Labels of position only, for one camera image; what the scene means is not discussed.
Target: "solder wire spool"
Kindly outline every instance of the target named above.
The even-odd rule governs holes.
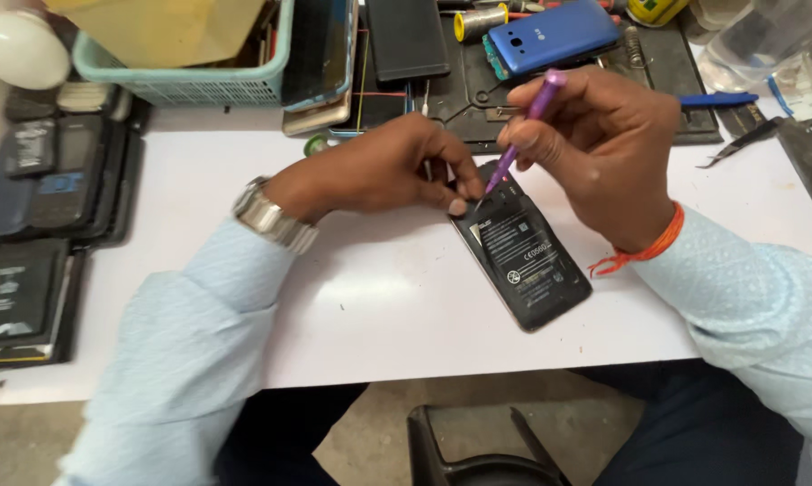
[[[459,42],[476,41],[491,28],[508,23],[508,7],[476,10],[455,15],[455,37]]]

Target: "white table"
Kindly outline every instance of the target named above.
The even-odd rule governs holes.
[[[774,100],[761,100],[768,117]],[[269,110],[166,110],[148,144],[134,230],[97,251],[79,312],[72,363],[0,372],[0,404],[88,399],[113,348],[118,319],[152,271],[184,266],[228,216],[245,182],[302,157]],[[671,195],[753,240],[812,254],[812,202],[777,139],[714,169],[695,166],[720,145],[676,147]],[[490,157],[481,157],[483,162]],[[543,171],[515,174],[574,260],[610,246],[574,217]],[[282,290],[268,343],[266,387],[560,369],[697,356],[681,318],[630,270],[593,281],[585,303],[537,333],[522,332],[446,216],[410,208],[335,214]]]

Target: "shirt cuff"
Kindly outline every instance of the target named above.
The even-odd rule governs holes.
[[[233,310],[253,312],[274,304],[296,256],[229,218],[183,273]]]

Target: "screwdriver tip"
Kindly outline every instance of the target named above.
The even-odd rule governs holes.
[[[484,198],[485,197],[486,196],[483,196],[483,197],[481,197],[480,200],[478,200],[478,204],[475,205],[475,209],[473,211],[478,212],[478,208],[481,207],[482,204],[484,204]]]

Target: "person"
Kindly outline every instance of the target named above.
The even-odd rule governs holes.
[[[510,103],[529,105],[540,82]],[[561,184],[578,218],[684,316],[708,363],[628,369],[649,402],[596,484],[790,484],[801,436],[812,458],[812,257],[748,243],[674,204],[679,111],[671,96],[583,68],[543,120],[512,118],[498,139],[518,147],[520,171],[538,165]],[[456,190],[443,183],[447,166]],[[226,486],[336,484],[310,453],[364,386],[260,392],[277,292],[312,239],[307,225],[413,204],[462,215],[482,193],[465,145],[418,114],[251,184],[238,218],[184,270],[151,275],[132,298],[55,484],[197,485],[215,474]],[[272,205],[282,215],[265,226]],[[657,241],[665,248],[650,254]]]

